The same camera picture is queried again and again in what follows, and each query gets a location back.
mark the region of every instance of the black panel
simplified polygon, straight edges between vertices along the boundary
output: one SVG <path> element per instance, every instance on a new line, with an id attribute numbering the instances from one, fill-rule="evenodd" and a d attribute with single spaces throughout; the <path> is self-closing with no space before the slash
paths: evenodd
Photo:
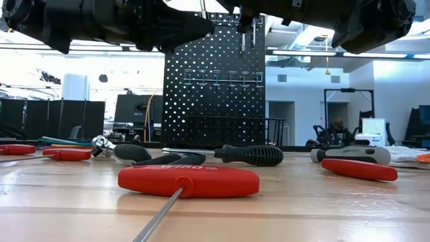
<path id="1" fill-rule="evenodd" d="M 27 101 L 25 131 L 29 139 L 38 139 L 48 134 L 48 101 Z"/>
<path id="2" fill-rule="evenodd" d="M 147 105 L 151 95 L 118 95 L 115 109 L 115 122 L 144 122 L 144 110 L 137 110 L 137 106 Z M 163 111 L 163 96 L 154 95 L 153 106 L 151 106 L 153 122 L 161 123 Z"/>
<path id="3" fill-rule="evenodd" d="M 1 123 L 22 130 L 25 100 L 2 99 Z"/>
<path id="4" fill-rule="evenodd" d="M 97 135 L 103 134 L 104 120 L 105 102 L 87 102 L 85 106 L 85 121 L 81 131 L 83 132 L 83 138 L 94 138 Z"/>
<path id="5" fill-rule="evenodd" d="M 239 15 L 211 13 L 210 17 L 217 25 L 211 38 L 190 42 L 165 56 L 162 142 L 263 144 L 263 18 L 256 25 L 255 47 L 251 30 L 245 35 L 243 52 L 242 34 L 236 32 Z"/>
<path id="6" fill-rule="evenodd" d="M 70 137 L 72 128 L 82 126 L 84 119 L 84 101 L 64 100 L 60 138 Z M 79 129 L 77 137 L 82 137 L 82 129 Z"/>
<path id="7" fill-rule="evenodd" d="M 58 127 L 61 117 L 61 100 L 49 102 L 49 137 L 58 138 Z"/>

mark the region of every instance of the black screwdriver handle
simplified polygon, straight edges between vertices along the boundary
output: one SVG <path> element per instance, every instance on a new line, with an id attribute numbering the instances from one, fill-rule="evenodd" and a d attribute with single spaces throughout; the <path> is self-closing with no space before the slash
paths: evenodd
<path id="1" fill-rule="evenodd" d="M 154 159 L 150 159 L 147 161 L 140 161 L 134 164 L 134 166 L 137 165 L 167 165 L 170 164 L 172 162 L 181 160 L 181 156 L 178 154 L 168 154 L 168 155 L 163 155 Z"/>
<path id="2" fill-rule="evenodd" d="M 190 155 L 182 159 L 179 159 L 177 161 L 174 161 L 169 165 L 201 165 L 205 160 L 206 160 L 205 155 L 195 154 L 195 155 Z"/>
<path id="3" fill-rule="evenodd" d="M 284 154 L 277 147 L 253 145 L 249 147 L 234 147 L 224 145 L 222 149 L 215 149 L 214 156 L 222 162 L 242 161 L 260 167 L 274 167 L 284 159 Z"/>

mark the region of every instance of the red hex key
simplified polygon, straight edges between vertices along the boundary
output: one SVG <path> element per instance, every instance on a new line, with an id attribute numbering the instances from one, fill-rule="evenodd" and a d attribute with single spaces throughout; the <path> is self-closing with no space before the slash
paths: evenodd
<path id="1" fill-rule="evenodd" d="M 83 149 L 47 149 L 42 151 L 41 156 L 2 160 L 0 163 L 41 158 L 51 158 L 56 161 L 84 161 L 91 158 L 91 151 Z"/>
<path id="2" fill-rule="evenodd" d="M 178 197 L 234 198 L 259 191 L 259 177 L 248 170 L 206 165 L 147 165 L 120 171 L 118 185 L 145 194 L 171 196 L 133 242 L 147 241 Z"/>
<path id="3" fill-rule="evenodd" d="M 0 145 L 0 155 L 29 155 L 35 152 L 36 148 L 32 145 Z"/>

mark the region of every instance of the black pegboard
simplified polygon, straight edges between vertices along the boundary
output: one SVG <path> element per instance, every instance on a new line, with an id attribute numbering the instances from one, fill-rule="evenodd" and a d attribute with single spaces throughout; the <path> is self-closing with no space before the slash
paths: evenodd
<path id="1" fill-rule="evenodd" d="M 236 32 L 239 15 L 209 16 L 216 23 L 211 38 L 184 44 L 165 56 L 161 140 L 167 145 L 263 144 L 264 19 L 255 25 L 255 45 L 251 29 L 242 51 L 242 34 Z"/>

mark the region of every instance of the screwdriver shaft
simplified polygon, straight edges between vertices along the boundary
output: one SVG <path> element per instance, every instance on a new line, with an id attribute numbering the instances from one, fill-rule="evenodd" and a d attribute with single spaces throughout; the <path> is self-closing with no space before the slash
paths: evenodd
<path id="1" fill-rule="evenodd" d="M 163 152 L 168 153 L 183 153 L 183 154 L 201 154 L 201 155 L 214 155 L 215 151 L 205 151 L 205 150 L 193 150 L 193 149 L 170 149 L 164 148 Z"/>

